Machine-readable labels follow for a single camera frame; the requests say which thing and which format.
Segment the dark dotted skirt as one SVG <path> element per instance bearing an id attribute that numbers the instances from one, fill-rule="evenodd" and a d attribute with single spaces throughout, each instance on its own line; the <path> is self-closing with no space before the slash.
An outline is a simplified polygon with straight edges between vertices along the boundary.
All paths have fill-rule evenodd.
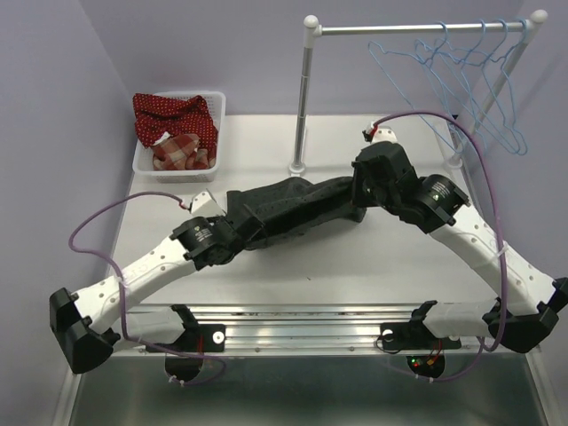
<path id="1" fill-rule="evenodd" d="M 247 191 L 227 192 L 227 212 L 231 214 L 242 206 L 250 208 L 264 228 L 246 249 L 267 249 L 336 219 L 361 222 L 367 210 L 352 203 L 351 184 L 351 177 L 335 177 L 317 184 L 289 177 Z"/>

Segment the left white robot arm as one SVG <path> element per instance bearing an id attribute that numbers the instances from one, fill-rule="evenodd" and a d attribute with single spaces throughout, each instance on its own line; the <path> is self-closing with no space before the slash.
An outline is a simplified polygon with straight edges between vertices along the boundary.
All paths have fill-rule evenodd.
<path id="1" fill-rule="evenodd" d="M 194 217 L 134 263 L 87 288 L 50 295 L 50 329 L 71 371 L 83 374 L 116 352 L 145 346 L 177 356 L 199 355 L 208 337 L 183 305 L 134 319 L 128 310 L 170 283 L 230 263 L 264 223 L 244 206 L 221 217 Z"/>

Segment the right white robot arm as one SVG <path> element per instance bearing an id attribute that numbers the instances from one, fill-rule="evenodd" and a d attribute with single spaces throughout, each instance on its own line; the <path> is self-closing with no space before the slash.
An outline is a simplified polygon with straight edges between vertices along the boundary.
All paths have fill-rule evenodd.
<path id="1" fill-rule="evenodd" d="M 451 337 L 492 337 L 505 348 L 527 353 L 546 337 L 567 305 L 567 280 L 538 271 L 495 231 L 450 178 L 417 176 L 398 143 L 377 142 L 352 164 L 352 200 L 380 207 L 417 226 L 453 251 L 496 294 L 476 303 L 427 301 L 405 323 L 388 323 L 388 351 L 428 349 Z"/>

